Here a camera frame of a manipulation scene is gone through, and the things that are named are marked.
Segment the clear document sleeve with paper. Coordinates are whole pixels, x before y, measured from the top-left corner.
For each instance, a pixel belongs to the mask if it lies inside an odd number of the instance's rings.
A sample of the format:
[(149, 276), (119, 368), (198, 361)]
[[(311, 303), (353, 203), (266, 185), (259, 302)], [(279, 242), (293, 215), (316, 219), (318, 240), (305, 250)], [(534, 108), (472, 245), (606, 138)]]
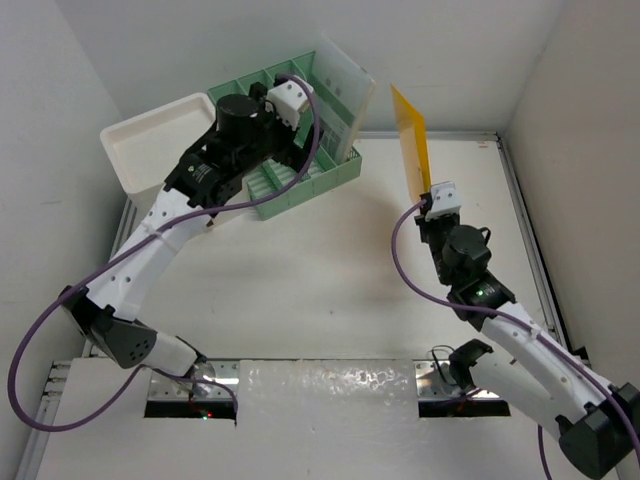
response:
[(349, 77), (361, 67), (325, 34), (313, 53), (306, 81), (319, 100), (324, 134), (322, 146), (336, 164), (347, 160), (345, 147), (353, 115), (346, 100)]

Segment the orange plastic folder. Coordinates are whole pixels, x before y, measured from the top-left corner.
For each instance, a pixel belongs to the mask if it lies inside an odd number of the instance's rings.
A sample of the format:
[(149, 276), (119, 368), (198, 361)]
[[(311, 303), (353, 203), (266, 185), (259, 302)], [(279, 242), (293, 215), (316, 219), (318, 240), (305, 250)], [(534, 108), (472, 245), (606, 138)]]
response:
[(429, 191), (431, 168), (424, 116), (394, 85), (390, 85), (404, 171), (413, 203)]

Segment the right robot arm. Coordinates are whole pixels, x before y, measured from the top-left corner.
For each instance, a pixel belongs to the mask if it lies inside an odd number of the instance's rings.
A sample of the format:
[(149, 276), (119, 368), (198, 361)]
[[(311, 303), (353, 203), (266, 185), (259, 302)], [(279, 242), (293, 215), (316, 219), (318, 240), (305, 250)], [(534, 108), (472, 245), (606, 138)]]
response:
[(454, 350), (449, 370), (462, 389), (486, 388), (552, 436), (571, 465), (602, 479), (639, 452), (639, 390), (616, 385), (560, 345), (489, 270), (490, 230), (456, 213), (415, 219), (429, 246), (443, 305), (482, 334)]

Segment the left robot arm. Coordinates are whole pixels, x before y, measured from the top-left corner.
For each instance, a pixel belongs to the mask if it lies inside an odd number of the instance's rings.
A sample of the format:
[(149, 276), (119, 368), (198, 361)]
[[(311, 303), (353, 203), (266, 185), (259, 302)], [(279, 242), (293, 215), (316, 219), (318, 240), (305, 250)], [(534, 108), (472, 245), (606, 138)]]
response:
[(146, 295), (180, 250), (202, 234), (221, 212), (240, 209), (230, 201), (246, 174), (274, 160), (303, 176), (315, 156), (321, 126), (303, 146), (295, 142), (302, 114), (317, 109), (312, 87), (292, 74), (272, 88), (256, 82), (246, 94), (216, 103), (214, 124), (180, 157), (133, 234), (106, 265), (81, 287), (67, 287), (62, 306), (81, 333), (121, 368), (145, 366), (186, 378), (203, 357), (176, 336), (143, 324)]

